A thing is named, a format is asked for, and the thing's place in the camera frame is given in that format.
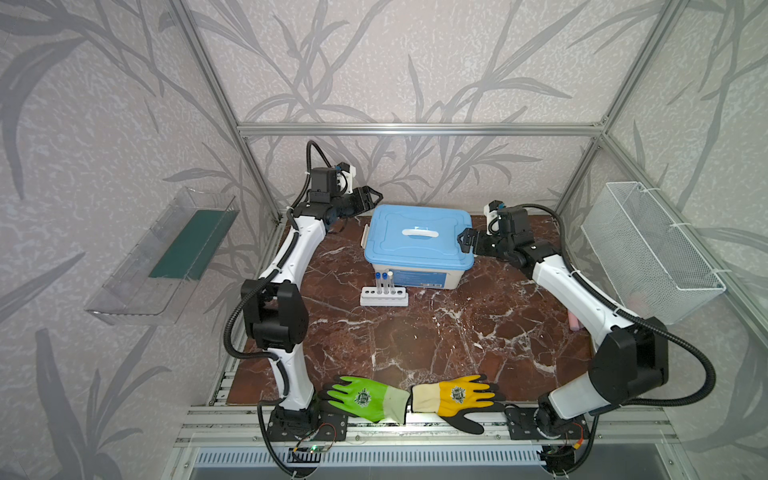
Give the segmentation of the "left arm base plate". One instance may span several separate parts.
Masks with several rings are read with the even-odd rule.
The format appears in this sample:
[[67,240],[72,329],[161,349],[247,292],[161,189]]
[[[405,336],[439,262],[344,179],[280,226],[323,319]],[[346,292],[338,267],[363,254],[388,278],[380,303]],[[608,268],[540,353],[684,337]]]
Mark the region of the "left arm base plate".
[[267,438],[278,442],[298,441],[306,437],[320,442],[344,441],[347,427],[347,415],[278,407],[270,414]]

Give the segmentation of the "blue plastic bin lid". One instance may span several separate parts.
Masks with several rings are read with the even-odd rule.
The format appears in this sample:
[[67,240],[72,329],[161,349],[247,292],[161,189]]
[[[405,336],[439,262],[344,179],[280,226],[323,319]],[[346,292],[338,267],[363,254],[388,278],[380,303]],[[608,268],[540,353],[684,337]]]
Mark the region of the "blue plastic bin lid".
[[466,271],[474,256],[458,236],[472,226],[462,210],[381,205],[374,210],[364,255],[371,264]]

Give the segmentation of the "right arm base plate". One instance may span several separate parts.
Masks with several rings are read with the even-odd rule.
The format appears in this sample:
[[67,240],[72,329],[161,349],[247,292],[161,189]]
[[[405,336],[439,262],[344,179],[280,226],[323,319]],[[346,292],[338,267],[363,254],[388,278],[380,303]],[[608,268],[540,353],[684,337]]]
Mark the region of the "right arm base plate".
[[583,442],[591,433],[583,416],[555,427],[543,427],[537,423],[537,407],[520,407],[510,404],[504,409],[504,417],[511,440]]

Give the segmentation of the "white plastic storage bin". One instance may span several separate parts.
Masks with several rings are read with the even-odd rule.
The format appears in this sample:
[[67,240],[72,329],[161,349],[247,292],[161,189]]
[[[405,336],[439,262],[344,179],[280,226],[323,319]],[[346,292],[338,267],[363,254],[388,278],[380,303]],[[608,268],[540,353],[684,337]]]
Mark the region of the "white plastic storage bin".
[[451,226],[368,226],[361,245],[374,272],[393,271],[397,286],[455,289],[474,265]]

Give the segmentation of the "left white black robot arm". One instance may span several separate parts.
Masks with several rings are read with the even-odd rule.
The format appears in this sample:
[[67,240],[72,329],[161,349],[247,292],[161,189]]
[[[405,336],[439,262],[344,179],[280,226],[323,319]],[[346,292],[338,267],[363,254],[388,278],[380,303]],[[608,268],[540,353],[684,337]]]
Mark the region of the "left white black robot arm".
[[303,342],[309,312],[301,283],[317,247],[339,220],[374,210],[383,195],[354,185],[354,168],[333,165],[315,140],[306,144],[306,176],[286,211],[288,235],[263,273],[242,284],[239,303],[226,321],[223,346],[237,360],[267,360],[279,397],[262,400],[289,421],[308,422],[315,388],[306,368]]

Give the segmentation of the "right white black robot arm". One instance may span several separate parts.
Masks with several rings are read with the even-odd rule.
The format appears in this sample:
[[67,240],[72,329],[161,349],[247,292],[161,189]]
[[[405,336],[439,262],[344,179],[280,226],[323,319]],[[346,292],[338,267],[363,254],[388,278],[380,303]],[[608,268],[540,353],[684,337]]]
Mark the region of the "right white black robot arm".
[[[472,227],[457,236],[465,253],[506,262],[553,295],[589,333],[595,353],[588,371],[538,400],[536,421],[555,427],[583,414],[598,416],[623,406],[683,407],[707,398],[717,374],[697,347],[668,331],[654,317],[642,318],[621,306],[578,271],[564,245],[536,239],[530,205],[488,206],[486,228]],[[675,345],[701,365],[702,385],[676,398],[653,399],[648,392],[669,380],[669,348]]]

